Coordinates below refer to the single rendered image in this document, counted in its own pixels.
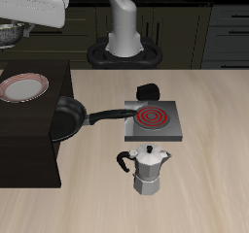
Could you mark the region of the black frying pan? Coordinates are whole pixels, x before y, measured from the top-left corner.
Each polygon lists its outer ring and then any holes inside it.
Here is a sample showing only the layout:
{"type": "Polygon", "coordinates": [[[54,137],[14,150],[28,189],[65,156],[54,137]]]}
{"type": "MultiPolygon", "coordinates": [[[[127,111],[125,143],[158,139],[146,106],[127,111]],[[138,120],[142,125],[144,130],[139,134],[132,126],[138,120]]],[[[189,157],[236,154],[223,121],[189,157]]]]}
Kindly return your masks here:
{"type": "Polygon", "coordinates": [[[57,101],[51,124],[52,141],[62,142],[74,136],[83,126],[94,125],[102,119],[134,117],[136,110],[118,109],[87,114],[87,110],[78,100],[60,96],[57,101]]]}

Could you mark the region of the silver moka pot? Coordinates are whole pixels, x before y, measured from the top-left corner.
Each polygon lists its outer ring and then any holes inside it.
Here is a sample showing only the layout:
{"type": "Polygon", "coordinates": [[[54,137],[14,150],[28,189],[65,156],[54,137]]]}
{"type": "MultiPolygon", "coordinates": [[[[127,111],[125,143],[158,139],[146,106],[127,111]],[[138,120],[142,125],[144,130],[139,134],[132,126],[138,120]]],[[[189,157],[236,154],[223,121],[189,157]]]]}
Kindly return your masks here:
{"type": "Polygon", "coordinates": [[[141,195],[153,195],[160,190],[161,165],[171,157],[171,154],[154,144],[140,145],[136,150],[122,151],[117,156],[117,162],[125,172],[124,159],[133,160],[135,173],[133,188],[141,195]]]}

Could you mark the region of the dark wooden cabinet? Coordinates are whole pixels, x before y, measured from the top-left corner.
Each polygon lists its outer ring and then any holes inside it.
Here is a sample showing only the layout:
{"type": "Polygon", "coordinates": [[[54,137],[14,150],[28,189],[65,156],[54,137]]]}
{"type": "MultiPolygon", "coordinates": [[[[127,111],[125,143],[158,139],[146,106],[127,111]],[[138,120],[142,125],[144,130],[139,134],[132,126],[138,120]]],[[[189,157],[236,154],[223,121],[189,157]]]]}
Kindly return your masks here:
{"type": "Polygon", "coordinates": [[[65,59],[11,60],[0,83],[24,73],[45,76],[49,88],[24,103],[0,100],[0,188],[57,188],[59,144],[50,128],[58,98],[73,95],[70,65],[65,59]]]}

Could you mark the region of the round black knob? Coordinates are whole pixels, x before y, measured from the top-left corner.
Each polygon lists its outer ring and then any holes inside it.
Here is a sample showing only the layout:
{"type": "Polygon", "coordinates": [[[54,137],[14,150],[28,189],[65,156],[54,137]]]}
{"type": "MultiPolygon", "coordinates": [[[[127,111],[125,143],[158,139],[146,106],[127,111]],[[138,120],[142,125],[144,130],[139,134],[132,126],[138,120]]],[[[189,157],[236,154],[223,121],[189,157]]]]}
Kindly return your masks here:
{"type": "Polygon", "coordinates": [[[136,90],[136,98],[138,101],[158,101],[160,99],[159,87],[155,83],[140,85],[136,90]]]}

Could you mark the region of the dark grey stove plate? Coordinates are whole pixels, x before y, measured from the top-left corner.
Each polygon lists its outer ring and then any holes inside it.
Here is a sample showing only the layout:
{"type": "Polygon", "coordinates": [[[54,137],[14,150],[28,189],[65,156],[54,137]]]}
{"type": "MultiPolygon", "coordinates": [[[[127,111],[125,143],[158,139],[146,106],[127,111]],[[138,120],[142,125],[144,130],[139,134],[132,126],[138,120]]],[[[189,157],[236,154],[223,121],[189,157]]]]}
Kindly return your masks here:
{"type": "Polygon", "coordinates": [[[137,115],[124,121],[126,142],[181,142],[183,139],[174,101],[125,101],[137,115]]]}

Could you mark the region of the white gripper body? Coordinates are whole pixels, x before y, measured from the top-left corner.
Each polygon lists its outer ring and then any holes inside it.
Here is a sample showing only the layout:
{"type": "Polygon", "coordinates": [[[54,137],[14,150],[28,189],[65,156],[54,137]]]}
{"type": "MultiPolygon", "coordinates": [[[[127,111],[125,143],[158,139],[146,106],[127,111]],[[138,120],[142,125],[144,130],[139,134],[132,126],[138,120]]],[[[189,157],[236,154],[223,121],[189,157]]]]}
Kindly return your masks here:
{"type": "Polygon", "coordinates": [[[65,4],[62,0],[0,0],[0,17],[62,28],[65,4]]]}

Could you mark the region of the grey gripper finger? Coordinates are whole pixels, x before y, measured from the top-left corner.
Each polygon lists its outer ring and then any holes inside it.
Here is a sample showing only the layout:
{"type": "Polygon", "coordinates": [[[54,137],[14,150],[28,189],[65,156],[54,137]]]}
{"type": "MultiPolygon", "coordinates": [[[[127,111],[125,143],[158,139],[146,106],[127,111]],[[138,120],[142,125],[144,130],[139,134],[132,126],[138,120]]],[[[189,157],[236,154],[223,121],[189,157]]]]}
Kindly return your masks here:
{"type": "Polygon", "coordinates": [[[27,29],[23,29],[23,37],[24,38],[29,38],[30,32],[32,29],[35,27],[35,24],[29,23],[29,27],[27,29]]]}

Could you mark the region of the white plate with red rim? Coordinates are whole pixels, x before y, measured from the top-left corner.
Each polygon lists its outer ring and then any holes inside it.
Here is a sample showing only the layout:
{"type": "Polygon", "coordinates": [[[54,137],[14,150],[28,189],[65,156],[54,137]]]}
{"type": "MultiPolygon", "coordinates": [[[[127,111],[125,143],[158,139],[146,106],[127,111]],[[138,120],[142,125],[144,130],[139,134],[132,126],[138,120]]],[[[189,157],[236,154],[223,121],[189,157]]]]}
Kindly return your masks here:
{"type": "Polygon", "coordinates": [[[9,103],[23,103],[44,94],[49,80],[35,73],[18,74],[0,83],[0,99],[9,103]]]}

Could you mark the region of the grey metal bowl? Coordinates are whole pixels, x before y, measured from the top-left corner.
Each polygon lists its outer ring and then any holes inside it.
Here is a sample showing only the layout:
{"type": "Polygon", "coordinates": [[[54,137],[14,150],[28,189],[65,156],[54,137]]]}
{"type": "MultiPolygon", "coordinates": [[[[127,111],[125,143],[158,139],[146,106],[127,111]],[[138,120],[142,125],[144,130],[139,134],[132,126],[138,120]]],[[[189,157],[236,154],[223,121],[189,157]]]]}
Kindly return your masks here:
{"type": "Polygon", "coordinates": [[[0,25],[0,49],[12,48],[22,38],[23,23],[0,25]]]}

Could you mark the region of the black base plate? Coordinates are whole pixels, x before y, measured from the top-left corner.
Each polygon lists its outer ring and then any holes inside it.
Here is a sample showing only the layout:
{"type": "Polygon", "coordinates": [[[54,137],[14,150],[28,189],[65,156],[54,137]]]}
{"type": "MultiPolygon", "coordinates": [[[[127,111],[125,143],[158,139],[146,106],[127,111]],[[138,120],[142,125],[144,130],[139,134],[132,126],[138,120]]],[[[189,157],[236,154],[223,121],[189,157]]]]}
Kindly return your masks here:
{"type": "Polygon", "coordinates": [[[87,59],[93,69],[98,70],[144,70],[156,69],[162,61],[161,49],[149,37],[142,37],[141,44],[144,48],[132,57],[117,57],[105,48],[109,40],[100,37],[88,49],[87,59]]]}

